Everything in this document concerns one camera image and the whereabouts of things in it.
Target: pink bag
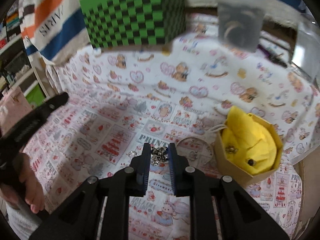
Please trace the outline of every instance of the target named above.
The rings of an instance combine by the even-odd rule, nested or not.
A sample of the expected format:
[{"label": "pink bag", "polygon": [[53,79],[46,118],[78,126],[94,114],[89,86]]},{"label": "pink bag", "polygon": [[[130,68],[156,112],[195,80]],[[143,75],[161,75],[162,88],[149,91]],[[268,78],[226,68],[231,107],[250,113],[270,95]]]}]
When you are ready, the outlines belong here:
[{"label": "pink bag", "polygon": [[32,111],[21,88],[10,89],[0,100],[0,128],[2,135]]}]

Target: green checkered box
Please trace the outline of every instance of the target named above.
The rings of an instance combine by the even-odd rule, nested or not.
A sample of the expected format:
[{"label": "green checkered box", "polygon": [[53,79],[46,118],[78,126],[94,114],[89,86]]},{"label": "green checkered box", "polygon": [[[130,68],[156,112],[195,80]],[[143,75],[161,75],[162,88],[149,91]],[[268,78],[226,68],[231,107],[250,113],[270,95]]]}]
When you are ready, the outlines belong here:
[{"label": "green checkered box", "polygon": [[184,0],[80,0],[94,48],[165,44],[186,29]]}]

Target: human hand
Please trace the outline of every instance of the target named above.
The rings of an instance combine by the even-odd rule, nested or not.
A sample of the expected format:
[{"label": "human hand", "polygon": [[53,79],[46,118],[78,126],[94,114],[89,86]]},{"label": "human hand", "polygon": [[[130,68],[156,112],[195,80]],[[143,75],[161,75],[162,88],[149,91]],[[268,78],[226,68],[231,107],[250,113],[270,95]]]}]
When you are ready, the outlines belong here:
[{"label": "human hand", "polygon": [[[37,180],[33,170],[30,168],[29,157],[25,153],[19,153],[22,155],[23,164],[21,172],[19,174],[19,181],[25,183],[26,197],[25,201],[30,205],[30,209],[34,214],[37,214],[39,210],[44,209],[44,194],[41,184]],[[13,208],[17,208],[19,201],[18,195],[15,190],[8,185],[0,185],[0,196],[7,201]]]}]

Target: yellow box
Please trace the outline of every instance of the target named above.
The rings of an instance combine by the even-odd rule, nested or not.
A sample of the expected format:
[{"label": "yellow box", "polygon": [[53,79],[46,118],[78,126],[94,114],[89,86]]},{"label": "yellow box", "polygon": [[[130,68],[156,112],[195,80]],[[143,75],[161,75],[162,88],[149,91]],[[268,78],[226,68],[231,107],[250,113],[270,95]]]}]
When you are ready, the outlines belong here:
[{"label": "yellow box", "polygon": [[251,185],[253,183],[260,182],[266,178],[268,178],[273,172],[275,172],[281,161],[281,155],[282,155],[282,141],[277,134],[276,130],[274,129],[273,125],[264,119],[262,119],[259,116],[256,116],[254,114],[248,114],[249,116],[252,116],[253,120],[261,125],[263,125],[271,134],[272,138],[275,141],[276,147],[277,147],[277,155],[276,155],[276,160],[275,163],[273,164],[273,167],[270,171],[258,174],[258,175],[251,175],[244,171],[243,169],[239,168],[238,166],[234,165],[232,162],[230,162],[227,159],[227,155],[225,152],[225,148],[222,143],[222,138],[221,138],[221,132],[218,132],[217,138],[214,144],[214,153],[216,156],[216,161],[217,161],[217,168],[218,171],[222,175],[229,175],[231,176],[239,185],[242,187]]}]

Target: yellow fabric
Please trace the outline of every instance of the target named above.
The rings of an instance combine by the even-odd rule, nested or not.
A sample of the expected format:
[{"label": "yellow fabric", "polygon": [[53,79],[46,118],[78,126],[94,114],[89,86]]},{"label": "yellow fabric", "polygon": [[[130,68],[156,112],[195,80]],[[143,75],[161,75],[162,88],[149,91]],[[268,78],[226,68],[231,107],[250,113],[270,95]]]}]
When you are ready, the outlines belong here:
[{"label": "yellow fabric", "polygon": [[228,160],[251,175],[271,170],[277,148],[269,131],[236,106],[231,107],[226,125],[221,135],[223,145],[237,149],[235,153],[226,151]]}]

